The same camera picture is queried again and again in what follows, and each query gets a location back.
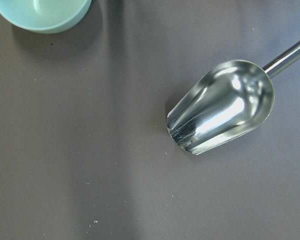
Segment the mint green bowl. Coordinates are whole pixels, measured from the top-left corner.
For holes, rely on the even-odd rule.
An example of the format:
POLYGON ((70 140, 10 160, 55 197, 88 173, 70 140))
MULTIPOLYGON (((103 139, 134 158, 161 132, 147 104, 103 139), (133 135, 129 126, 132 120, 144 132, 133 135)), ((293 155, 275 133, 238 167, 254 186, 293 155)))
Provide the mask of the mint green bowl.
POLYGON ((78 24, 91 4, 91 0, 0 0, 0 15, 21 29, 56 34, 78 24))

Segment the steel ice scoop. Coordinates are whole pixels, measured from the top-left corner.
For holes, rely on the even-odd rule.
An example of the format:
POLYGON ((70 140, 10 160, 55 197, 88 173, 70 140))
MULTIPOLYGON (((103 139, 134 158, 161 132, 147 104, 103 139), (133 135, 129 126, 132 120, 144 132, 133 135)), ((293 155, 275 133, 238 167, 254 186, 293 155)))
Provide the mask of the steel ice scoop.
POLYGON ((300 41, 264 67, 243 59, 216 65, 167 114, 170 137, 200 155, 258 128, 274 106, 272 79, 299 59, 300 41))

